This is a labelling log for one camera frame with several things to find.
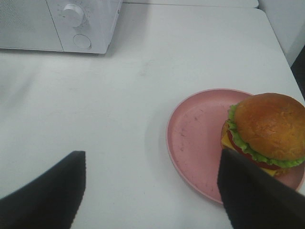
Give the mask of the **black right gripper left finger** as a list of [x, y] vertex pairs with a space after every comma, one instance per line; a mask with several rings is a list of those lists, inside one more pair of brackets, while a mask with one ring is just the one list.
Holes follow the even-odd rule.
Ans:
[[85, 192], [85, 152], [73, 151], [1, 198], [2, 229], [69, 229]]

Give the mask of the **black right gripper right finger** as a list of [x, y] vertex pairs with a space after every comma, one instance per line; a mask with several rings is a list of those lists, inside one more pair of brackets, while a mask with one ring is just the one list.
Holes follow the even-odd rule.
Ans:
[[234, 229], [305, 227], [305, 197], [234, 150], [222, 150], [217, 185]]

